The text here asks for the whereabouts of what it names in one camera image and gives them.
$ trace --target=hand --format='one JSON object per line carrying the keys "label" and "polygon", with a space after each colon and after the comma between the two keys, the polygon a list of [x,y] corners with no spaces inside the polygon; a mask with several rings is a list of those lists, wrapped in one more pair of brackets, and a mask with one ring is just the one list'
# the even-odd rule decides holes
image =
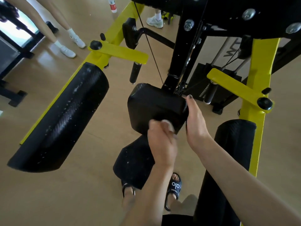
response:
{"label": "hand", "polygon": [[172,167],[178,153],[175,130],[167,121],[149,121],[148,144],[156,165]]}
{"label": "hand", "polygon": [[186,97],[189,115],[186,121],[187,142],[193,151],[204,145],[205,140],[211,138],[200,108],[191,95]]}

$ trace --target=tan vinyl floor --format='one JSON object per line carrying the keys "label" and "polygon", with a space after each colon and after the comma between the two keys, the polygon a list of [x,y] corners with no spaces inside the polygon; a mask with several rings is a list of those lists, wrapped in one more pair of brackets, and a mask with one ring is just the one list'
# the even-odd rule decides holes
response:
{"label": "tan vinyl floor", "polygon": [[[9,106],[9,100],[0,97],[0,110],[3,111],[0,116],[0,225],[117,225],[122,216],[122,192],[112,167],[120,150],[140,136],[130,126],[126,104],[133,89],[129,82],[132,62],[111,58],[110,67],[105,70],[110,89],[59,170],[29,174],[6,166],[17,151],[19,141],[89,53],[87,48],[78,48],[45,9],[30,1],[44,20],[50,20],[59,28],[59,41],[74,50],[77,57],[65,57],[44,39],[34,49],[34,58],[23,60],[6,77],[10,87],[24,90],[28,95],[17,108]],[[129,0],[115,1],[119,12],[129,3]],[[106,32],[116,17],[107,0],[54,2],[86,44]],[[153,9],[145,8],[141,16],[145,26],[146,18],[153,14]],[[178,22],[179,17],[176,17],[170,26],[165,24],[163,29],[153,30],[175,41]],[[165,79],[172,49],[149,40]],[[206,41],[198,62],[211,62],[222,43],[222,38]],[[144,36],[137,49],[150,56],[141,68],[137,82],[161,87]],[[266,116],[258,179],[301,213],[300,61],[301,57],[298,57],[272,77],[270,98],[276,105]],[[214,135],[218,125],[237,118],[241,101],[230,104],[221,116],[212,113],[210,106],[199,105],[209,131]],[[175,170],[183,180],[180,200],[189,194],[198,195],[205,169],[189,148],[183,129],[179,133]]]}

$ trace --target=slipper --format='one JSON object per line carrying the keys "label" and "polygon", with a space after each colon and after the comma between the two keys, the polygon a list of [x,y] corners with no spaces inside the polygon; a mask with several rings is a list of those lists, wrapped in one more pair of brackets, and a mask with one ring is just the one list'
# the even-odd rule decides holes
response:
{"label": "slipper", "polygon": [[166,198],[165,198],[165,205],[164,205],[164,209],[166,209],[168,212],[170,212],[170,209],[167,207],[168,194],[175,194],[176,199],[178,200],[180,196],[181,187],[182,187],[182,180],[180,176],[175,172],[173,172],[172,174],[176,174],[179,177],[179,181],[173,180],[172,177],[169,181]]}
{"label": "slipper", "polygon": [[123,194],[123,197],[124,197],[124,190],[126,187],[131,187],[133,189],[133,195],[135,196],[135,190],[133,188],[133,186],[131,186],[130,184],[128,184],[127,182],[124,182],[121,180],[121,185],[122,185],[122,194]]}

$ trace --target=shoe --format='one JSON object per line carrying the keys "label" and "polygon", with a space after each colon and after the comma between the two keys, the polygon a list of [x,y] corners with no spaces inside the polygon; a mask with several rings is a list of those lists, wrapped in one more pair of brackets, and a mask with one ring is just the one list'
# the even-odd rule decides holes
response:
{"label": "shoe", "polygon": [[79,46],[80,48],[85,48],[85,47],[86,47],[86,44],[79,38],[78,35],[70,36],[70,38],[71,38],[72,41],[73,41],[74,43],[76,43],[77,46]]}
{"label": "shoe", "polygon": [[163,20],[157,20],[155,16],[148,18],[146,22],[149,26],[154,26],[158,29],[163,28]]}
{"label": "shoe", "polygon": [[61,51],[65,56],[67,56],[67,57],[69,57],[69,58],[74,58],[74,57],[76,56],[76,54],[75,54],[73,51],[71,51],[70,49],[66,48],[65,46],[62,46],[62,47],[60,48],[60,51]]}

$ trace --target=yellow metal frame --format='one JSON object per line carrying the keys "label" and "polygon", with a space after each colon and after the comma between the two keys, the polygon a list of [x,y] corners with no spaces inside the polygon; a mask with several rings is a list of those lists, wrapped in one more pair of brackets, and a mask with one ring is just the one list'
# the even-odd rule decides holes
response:
{"label": "yellow metal frame", "polygon": [[257,175],[265,114],[271,111],[262,110],[257,105],[257,99],[268,97],[261,91],[270,86],[272,65],[279,41],[279,38],[253,40],[251,66],[246,86],[215,68],[207,75],[213,82],[243,99],[239,118],[252,121],[257,126],[249,168],[249,172],[254,176]]}
{"label": "yellow metal frame", "polygon": [[[142,13],[144,9],[144,5],[136,4],[139,14]],[[77,68],[74,74],[70,77],[64,87],[60,90],[60,92],[56,95],[54,100],[49,104],[47,109],[43,112],[40,118],[35,122],[35,124],[31,127],[25,137],[21,140],[20,144],[23,144],[28,136],[32,133],[32,131],[39,124],[41,119],[45,116],[51,106],[55,103],[55,101],[59,98],[62,92],[66,89],[68,84],[72,81],[74,76],[78,73],[78,71],[82,68],[83,64],[88,62],[98,66],[101,70],[103,70],[104,66],[106,66],[109,62],[111,56],[116,56],[119,58],[127,59],[130,61],[135,61],[137,63],[145,64],[148,60],[148,55],[146,53],[136,51],[133,49],[129,49],[126,47],[120,47],[120,43],[124,39],[122,32],[122,24],[126,22],[126,20],[131,17],[136,20],[139,18],[135,4],[130,2],[127,7],[122,11],[122,13],[117,17],[108,31],[105,33],[106,41],[101,41],[102,48],[100,50],[92,50],[88,48],[91,52],[82,62],[82,64]]]}

